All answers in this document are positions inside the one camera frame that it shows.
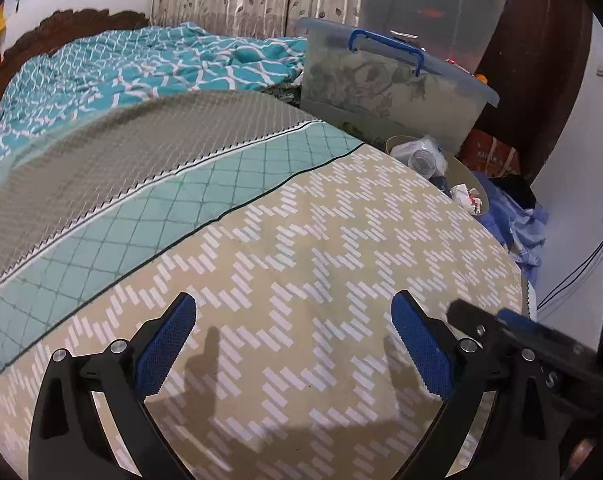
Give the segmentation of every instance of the blue handle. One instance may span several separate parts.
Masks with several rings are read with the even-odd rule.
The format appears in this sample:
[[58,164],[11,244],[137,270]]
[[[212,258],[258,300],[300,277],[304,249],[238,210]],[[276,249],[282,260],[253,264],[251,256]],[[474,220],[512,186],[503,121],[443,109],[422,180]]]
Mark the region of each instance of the blue handle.
[[377,41],[378,43],[383,43],[384,45],[392,46],[393,48],[396,48],[398,50],[403,50],[404,52],[414,54],[419,58],[419,60],[417,61],[417,67],[415,69],[415,76],[419,77],[421,70],[424,68],[424,53],[416,46],[412,46],[408,43],[403,43],[398,40],[393,40],[392,38],[387,38],[386,36],[382,36],[381,34],[377,34],[376,32],[371,32],[370,30],[363,30],[362,28],[357,28],[350,35],[350,39],[348,40],[348,49],[351,52],[357,51],[357,49],[354,48],[355,38],[357,36],[365,36],[369,40]]

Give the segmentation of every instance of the metal screw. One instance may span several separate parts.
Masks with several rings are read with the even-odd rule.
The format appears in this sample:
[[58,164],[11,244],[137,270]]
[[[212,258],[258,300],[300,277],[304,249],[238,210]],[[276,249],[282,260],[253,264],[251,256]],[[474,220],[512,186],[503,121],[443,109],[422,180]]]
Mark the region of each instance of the metal screw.
[[461,346],[461,349],[469,354],[477,351],[477,343],[475,343],[472,339],[463,339],[459,346]]
[[126,341],[124,341],[123,339],[118,339],[117,341],[113,341],[111,343],[111,345],[110,345],[110,351],[113,354],[120,354],[124,350],[126,350],[127,346],[128,346],[128,343]]
[[66,350],[64,350],[63,348],[60,348],[59,350],[55,350],[55,352],[53,352],[53,361],[55,361],[56,363],[63,361],[66,358]]
[[530,348],[524,348],[521,351],[521,357],[526,359],[528,362],[535,360],[535,352],[533,352]]
[[546,379],[546,386],[552,388],[553,386],[555,386],[555,384],[557,384],[558,378],[559,377],[557,375],[557,372],[551,372],[550,374],[548,374],[548,379]]

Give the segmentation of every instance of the beige bed sheet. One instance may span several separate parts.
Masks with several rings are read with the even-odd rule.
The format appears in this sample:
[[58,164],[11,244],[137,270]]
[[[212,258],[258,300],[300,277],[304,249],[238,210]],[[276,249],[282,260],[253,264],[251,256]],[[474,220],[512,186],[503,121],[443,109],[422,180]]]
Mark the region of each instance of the beige bed sheet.
[[[431,316],[459,297],[492,313],[522,307],[520,270],[499,243],[362,146],[183,240],[22,355],[0,375],[0,451],[27,478],[51,351],[100,352],[185,290],[197,300],[195,329],[146,403],[198,479],[390,479],[441,405],[390,322],[390,298],[404,288]],[[135,471],[96,398],[120,465]]]

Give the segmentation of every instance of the gray fabric section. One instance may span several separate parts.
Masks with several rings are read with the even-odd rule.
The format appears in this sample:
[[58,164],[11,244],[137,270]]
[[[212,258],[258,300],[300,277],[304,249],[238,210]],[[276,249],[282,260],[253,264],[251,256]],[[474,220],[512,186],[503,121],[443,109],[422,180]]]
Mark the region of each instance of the gray fabric section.
[[147,178],[308,120],[252,91],[193,92],[115,108],[13,168],[0,185],[0,274]]

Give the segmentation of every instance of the teal blanket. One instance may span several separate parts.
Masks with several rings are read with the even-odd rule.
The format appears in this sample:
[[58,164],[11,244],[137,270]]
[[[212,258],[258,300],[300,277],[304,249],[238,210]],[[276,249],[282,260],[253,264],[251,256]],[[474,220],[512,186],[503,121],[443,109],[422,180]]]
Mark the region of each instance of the teal blanket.
[[194,23],[110,30],[24,63],[0,103],[0,160],[85,114],[194,90],[261,90],[302,72],[304,38],[226,38]]

